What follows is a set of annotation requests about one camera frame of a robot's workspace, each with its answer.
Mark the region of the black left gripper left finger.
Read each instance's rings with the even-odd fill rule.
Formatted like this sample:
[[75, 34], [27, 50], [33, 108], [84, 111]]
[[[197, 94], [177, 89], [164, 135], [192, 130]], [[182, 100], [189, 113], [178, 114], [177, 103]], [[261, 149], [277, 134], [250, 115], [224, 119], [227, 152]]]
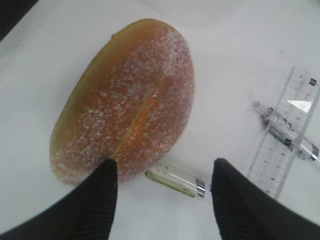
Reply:
[[47, 210], [1, 233], [2, 240], [107, 240], [118, 197], [117, 163], [108, 159]]

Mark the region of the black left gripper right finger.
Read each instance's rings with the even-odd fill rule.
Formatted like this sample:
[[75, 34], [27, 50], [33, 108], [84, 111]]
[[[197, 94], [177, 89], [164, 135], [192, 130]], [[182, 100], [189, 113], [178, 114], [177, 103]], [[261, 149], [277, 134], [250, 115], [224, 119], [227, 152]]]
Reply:
[[212, 201], [223, 240], [318, 240], [319, 225], [260, 190], [226, 159], [213, 164]]

